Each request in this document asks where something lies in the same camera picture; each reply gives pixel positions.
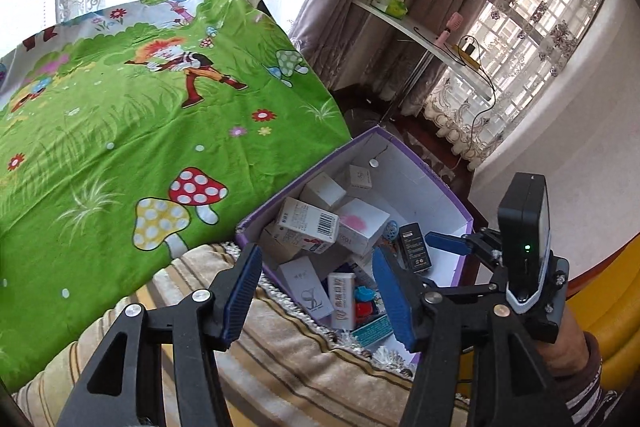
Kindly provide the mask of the person right hand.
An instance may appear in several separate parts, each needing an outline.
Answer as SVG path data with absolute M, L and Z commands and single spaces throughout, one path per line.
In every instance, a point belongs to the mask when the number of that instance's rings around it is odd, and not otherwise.
M 564 309 L 555 342 L 536 341 L 535 345 L 554 378 L 579 373 L 587 366 L 590 358 L 585 333 L 579 327 L 570 308 Z

